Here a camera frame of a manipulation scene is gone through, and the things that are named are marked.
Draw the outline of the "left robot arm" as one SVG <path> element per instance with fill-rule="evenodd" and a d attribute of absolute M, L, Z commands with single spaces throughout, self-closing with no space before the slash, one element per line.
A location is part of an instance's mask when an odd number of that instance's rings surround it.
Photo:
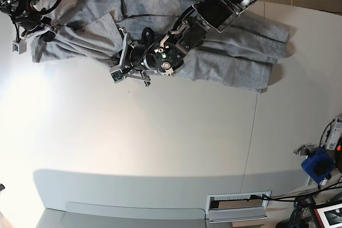
<path fill-rule="evenodd" d="M 110 69 L 115 83 L 127 78 L 151 84 L 147 72 L 173 76 L 184 65 L 190 50 L 204 42 L 210 29 L 221 33 L 257 0 L 198 0 L 187 8 L 164 36 L 155 37 L 145 27 L 141 39 L 133 41 L 122 28 L 123 49 L 119 63 Z"/>

